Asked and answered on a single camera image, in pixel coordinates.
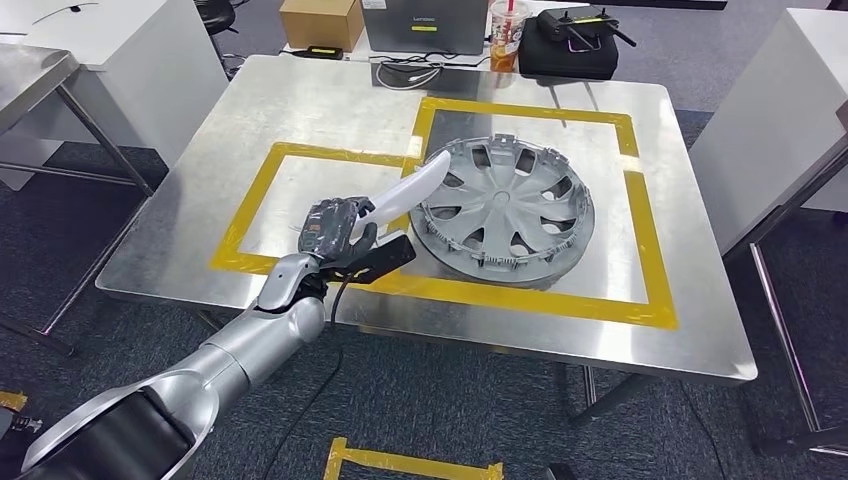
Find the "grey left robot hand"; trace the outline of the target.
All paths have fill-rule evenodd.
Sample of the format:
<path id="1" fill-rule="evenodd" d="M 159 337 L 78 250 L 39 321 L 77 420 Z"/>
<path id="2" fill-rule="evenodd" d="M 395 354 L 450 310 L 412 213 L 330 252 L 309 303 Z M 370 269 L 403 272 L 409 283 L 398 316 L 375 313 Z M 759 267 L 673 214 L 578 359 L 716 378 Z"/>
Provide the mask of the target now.
<path id="1" fill-rule="evenodd" d="M 374 245 L 377 225 L 367 222 L 355 243 L 356 221 L 375 210 L 368 197 L 324 199 L 310 207 L 298 237 L 298 252 L 310 254 L 320 265 L 347 263 L 365 255 Z"/>

